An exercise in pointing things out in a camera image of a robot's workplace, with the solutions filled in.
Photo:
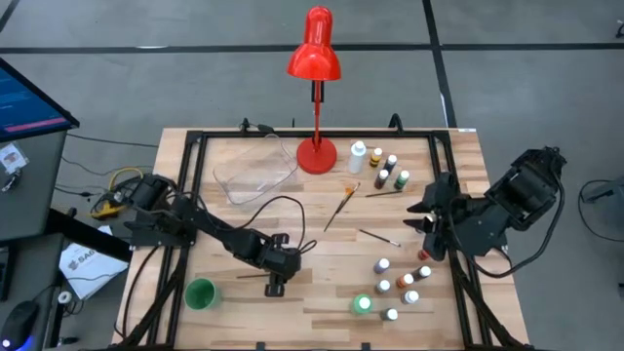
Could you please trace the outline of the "large light green bottle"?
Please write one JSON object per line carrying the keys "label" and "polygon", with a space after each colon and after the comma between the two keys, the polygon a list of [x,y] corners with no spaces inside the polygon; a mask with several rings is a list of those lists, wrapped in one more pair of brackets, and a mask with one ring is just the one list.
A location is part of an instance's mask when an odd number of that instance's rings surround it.
{"label": "large light green bottle", "polygon": [[351,303],[352,313],[355,315],[366,315],[371,312],[372,302],[368,294],[358,294]]}

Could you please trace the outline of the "clear plastic bin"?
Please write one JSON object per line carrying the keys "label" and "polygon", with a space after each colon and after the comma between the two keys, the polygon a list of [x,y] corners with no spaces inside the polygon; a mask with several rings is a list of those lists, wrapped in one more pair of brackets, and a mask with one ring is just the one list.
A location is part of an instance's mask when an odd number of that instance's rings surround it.
{"label": "clear plastic bin", "polygon": [[244,151],[214,166],[213,176],[232,205],[246,205],[275,192],[297,170],[297,161],[277,135],[247,139]]}

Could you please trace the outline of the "grey chair base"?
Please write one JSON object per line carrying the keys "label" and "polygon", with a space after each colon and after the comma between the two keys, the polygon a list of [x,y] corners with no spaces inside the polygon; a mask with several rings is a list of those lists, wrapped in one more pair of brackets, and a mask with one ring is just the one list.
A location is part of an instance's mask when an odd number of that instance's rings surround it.
{"label": "grey chair base", "polygon": [[624,205],[624,175],[613,180],[601,180],[601,185],[581,192],[584,203],[595,203],[606,197],[614,197]]}

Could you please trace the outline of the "green plastic cup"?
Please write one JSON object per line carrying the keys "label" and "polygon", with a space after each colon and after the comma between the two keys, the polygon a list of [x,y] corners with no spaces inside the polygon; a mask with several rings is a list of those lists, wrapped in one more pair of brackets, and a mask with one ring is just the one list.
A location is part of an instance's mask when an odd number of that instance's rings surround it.
{"label": "green plastic cup", "polygon": [[184,302],[193,310],[215,308],[221,302],[220,290],[213,281],[198,278],[187,285]]}

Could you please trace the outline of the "tall white plastic bottle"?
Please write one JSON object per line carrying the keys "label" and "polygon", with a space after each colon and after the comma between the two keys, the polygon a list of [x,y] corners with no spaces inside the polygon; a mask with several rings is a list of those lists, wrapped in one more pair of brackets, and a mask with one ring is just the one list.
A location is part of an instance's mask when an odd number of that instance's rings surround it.
{"label": "tall white plastic bottle", "polygon": [[350,147],[347,170],[350,174],[358,174],[364,165],[367,147],[362,140],[357,140]]}

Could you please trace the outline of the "white label card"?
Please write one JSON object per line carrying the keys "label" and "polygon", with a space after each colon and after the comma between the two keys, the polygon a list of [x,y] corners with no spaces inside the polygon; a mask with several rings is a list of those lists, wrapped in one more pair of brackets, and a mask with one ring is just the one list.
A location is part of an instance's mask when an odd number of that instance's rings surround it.
{"label": "white label card", "polygon": [[29,159],[15,142],[0,147],[0,165],[7,175],[23,169],[29,163]]}

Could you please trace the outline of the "orange-bristle paintbrush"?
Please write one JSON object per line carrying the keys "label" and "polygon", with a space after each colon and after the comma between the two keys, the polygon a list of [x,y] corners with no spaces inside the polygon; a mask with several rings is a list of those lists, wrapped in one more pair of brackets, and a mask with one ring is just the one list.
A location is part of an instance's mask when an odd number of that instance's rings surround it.
{"label": "orange-bristle paintbrush", "polygon": [[339,205],[337,206],[337,208],[334,211],[334,213],[332,214],[332,216],[329,219],[328,223],[326,224],[326,226],[324,228],[324,232],[326,232],[329,229],[329,227],[331,226],[331,224],[332,224],[334,218],[336,217],[336,215],[341,212],[341,210],[345,207],[346,203],[351,199],[351,197],[358,190],[359,187],[360,187],[360,182],[358,182],[353,187],[348,187],[348,188],[345,189],[345,195],[342,198],[342,200],[339,203]]}

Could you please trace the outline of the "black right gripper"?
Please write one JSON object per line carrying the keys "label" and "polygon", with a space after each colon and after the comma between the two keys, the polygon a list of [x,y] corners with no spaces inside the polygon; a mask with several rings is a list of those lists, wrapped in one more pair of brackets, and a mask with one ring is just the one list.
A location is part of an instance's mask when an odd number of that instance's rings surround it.
{"label": "black right gripper", "polygon": [[404,219],[403,223],[416,232],[425,233],[424,250],[431,258],[444,258],[449,249],[455,248],[452,222],[452,201],[458,196],[457,178],[449,172],[425,188],[420,202],[408,207],[412,214],[429,213],[437,222],[431,231],[423,228],[423,218]]}

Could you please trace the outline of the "white paper booklet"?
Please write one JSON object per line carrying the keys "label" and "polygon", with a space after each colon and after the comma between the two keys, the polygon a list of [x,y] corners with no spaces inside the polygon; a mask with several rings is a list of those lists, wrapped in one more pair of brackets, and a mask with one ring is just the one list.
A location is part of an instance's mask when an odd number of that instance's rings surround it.
{"label": "white paper booklet", "polygon": [[76,243],[70,243],[61,252],[58,263],[58,269],[82,300],[89,299],[128,266],[126,261]]}

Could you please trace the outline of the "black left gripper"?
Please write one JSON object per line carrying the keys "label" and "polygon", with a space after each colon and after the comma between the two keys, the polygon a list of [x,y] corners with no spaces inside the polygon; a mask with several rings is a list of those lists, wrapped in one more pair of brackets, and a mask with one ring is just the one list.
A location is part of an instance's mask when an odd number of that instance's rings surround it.
{"label": "black left gripper", "polygon": [[[284,245],[290,241],[287,233],[271,236],[275,245]],[[301,269],[301,254],[295,248],[264,246],[253,259],[256,268],[269,272],[269,281],[265,285],[265,296],[283,296],[285,281],[290,280]]]}

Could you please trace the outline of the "black computer mouse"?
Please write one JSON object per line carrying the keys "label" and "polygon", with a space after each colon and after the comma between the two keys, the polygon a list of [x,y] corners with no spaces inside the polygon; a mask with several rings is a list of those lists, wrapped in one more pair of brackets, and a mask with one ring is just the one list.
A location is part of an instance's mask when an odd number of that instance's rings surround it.
{"label": "black computer mouse", "polygon": [[17,304],[0,329],[0,347],[4,351],[19,351],[31,337],[39,305],[33,300]]}

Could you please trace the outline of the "red desk lamp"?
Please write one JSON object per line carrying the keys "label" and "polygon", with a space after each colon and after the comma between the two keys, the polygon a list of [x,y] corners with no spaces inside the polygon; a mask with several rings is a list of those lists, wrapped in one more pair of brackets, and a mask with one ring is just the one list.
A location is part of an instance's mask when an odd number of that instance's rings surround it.
{"label": "red desk lamp", "polygon": [[311,8],[305,19],[303,41],[293,52],[287,73],[312,82],[314,105],[313,135],[302,141],[296,150],[298,165],[307,173],[327,173],[334,166],[337,151],[334,144],[323,141],[320,134],[323,85],[341,78],[339,59],[332,48],[332,12],[324,6]]}

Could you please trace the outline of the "black support beam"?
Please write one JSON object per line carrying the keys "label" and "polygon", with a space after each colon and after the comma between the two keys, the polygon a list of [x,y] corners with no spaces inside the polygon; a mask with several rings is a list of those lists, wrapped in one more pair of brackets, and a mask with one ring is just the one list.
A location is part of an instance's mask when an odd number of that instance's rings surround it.
{"label": "black support beam", "polygon": [[130,262],[133,253],[130,245],[122,239],[99,231],[68,214],[50,209],[46,222],[47,233],[61,233],[69,241],[93,249],[125,262]]}

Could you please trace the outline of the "computer monitor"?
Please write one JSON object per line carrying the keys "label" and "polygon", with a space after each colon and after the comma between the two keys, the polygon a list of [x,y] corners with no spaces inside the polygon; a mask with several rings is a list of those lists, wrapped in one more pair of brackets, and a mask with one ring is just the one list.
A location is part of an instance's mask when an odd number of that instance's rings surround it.
{"label": "computer monitor", "polygon": [[0,58],[0,142],[79,127],[68,110]]}

